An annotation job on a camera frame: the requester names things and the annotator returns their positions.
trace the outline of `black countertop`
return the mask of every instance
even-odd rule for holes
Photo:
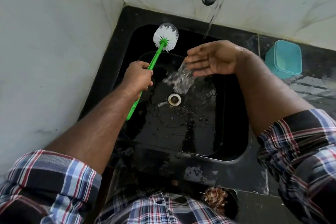
[[[160,25],[164,22],[171,22],[179,29],[200,34],[204,34],[208,29],[208,24],[205,22],[130,6],[124,7],[81,117],[115,87],[133,32],[144,25]],[[261,57],[277,40],[218,25],[212,26],[209,36],[232,41]],[[336,78],[336,70],[334,70],[336,68],[336,53],[304,44],[300,44],[300,47],[302,49],[303,72],[300,76],[288,79],[286,82],[314,106],[325,109],[330,115],[335,116],[336,98],[333,94],[333,78]],[[239,158],[222,161],[194,154],[177,153],[123,139],[117,141],[110,165],[118,164],[120,167],[177,180],[199,182],[209,186],[269,194],[269,175],[257,162],[259,146],[251,130],[249,130],[248,141],[246,151]],[[277,184],[275,181],[271,181],[271,194],[276,195]]]

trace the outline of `sink drain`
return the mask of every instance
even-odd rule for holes
[[[178,94],[173,93],[168,97],[168,102],[172,106],[178,106],[181,103],[181,97]]]

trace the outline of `blue plastic box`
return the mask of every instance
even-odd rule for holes
[[[280,79],[302,73],[301,49],[297,44],[278,40],[266,53],[265,64]]]

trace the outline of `white bristles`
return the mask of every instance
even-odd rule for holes
[[[167,39],[168,41],[167,46],[164,47],[163,50],[169,52],[174,49],[177,43],[177,40],[179,38],[179,31],[173,24],[169,22],[163,23],[162,25],[160,25],[160,27],[157,29],[153,36],[153,41],[157,48],[160,47],[160,41],[163,38]]]

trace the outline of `rolled-up sleeve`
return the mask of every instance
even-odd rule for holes
[[[27,153],[0,186],[0,222],[80,223],[101,179],[75,158],[45,150]]]
[[[320,109],[264,131],[258,159],[279,182],[284,204],[304,223],[336,223],[336,122]]]

